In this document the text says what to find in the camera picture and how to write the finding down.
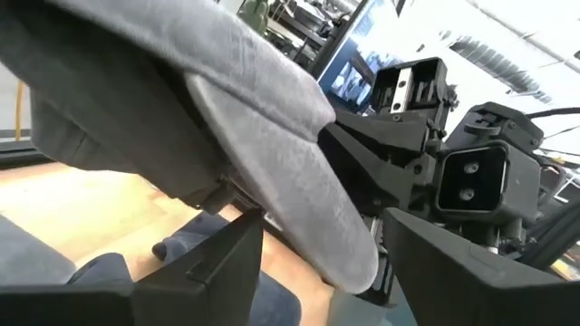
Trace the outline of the large blue-screen monitor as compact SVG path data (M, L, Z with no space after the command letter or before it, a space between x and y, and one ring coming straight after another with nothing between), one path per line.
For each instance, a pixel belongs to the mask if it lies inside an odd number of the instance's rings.
M402 62L393 51L391 29L397 19L392 0L363 0L318 77L320 88L336 109L358 114L368 110L376 73Z

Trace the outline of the light grey-blue baseball cap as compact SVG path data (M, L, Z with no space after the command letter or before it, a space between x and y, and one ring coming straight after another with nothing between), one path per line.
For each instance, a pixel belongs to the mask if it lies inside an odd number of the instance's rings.
M0 64L30 90L33 144L146 178L210 214L255 200L334 287L378 253L318 140L316 80L213 0L0 0Z

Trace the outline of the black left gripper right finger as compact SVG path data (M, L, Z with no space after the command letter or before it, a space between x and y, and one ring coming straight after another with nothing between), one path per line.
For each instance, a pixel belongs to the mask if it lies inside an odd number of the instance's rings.
M387 208L383 239L418 326L580 326L580 282Z

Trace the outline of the dark blue baseball cap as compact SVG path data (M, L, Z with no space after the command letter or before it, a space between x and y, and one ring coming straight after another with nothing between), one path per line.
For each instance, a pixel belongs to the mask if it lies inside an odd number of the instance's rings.
M221 215L202 212L178 231L152 246L152 253L167 265L180 258L228 224ZM302 309L290 290L260 272L247 326L299 326Z
M64 255L0 215L0 286L131 283L121 254L101 254L77 267Z

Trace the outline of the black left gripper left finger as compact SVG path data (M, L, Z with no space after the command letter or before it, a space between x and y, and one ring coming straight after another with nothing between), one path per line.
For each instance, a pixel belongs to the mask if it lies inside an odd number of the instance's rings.
M141 279L134 326L247 326L262 241L262 211L252 209Z

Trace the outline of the black monitor stand post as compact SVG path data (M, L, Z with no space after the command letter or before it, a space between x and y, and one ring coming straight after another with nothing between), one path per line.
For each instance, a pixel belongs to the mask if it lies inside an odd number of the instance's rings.
M362 0L350 14L348 20L342 20L338 27L335 27L329 37L327 38L325 44L319 50L318 54L314 58L314 61L308 68L309 73L319 81L321 76L324 74L327 66L333 60L336 53L340 50L343 42L347 38L347 34L356 26L362 14L365 13L366 8L371 0Z

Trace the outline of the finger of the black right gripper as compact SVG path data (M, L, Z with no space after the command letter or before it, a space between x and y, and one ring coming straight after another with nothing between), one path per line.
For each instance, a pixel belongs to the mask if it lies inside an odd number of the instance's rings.
M424 120L404 122L360 116L336 110L333 136L348 150L382 155L386 149L425 151L428 131Z
M390 161L387 146L341 124L329 124L317 144L357 207L406 207L411 201L412 173Z

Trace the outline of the tall green cactus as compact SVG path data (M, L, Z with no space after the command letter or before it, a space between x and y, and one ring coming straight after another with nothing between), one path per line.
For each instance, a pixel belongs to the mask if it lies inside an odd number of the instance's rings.
M267 28L268 12L268 0L245 0L237 12L237 17L263 36Z

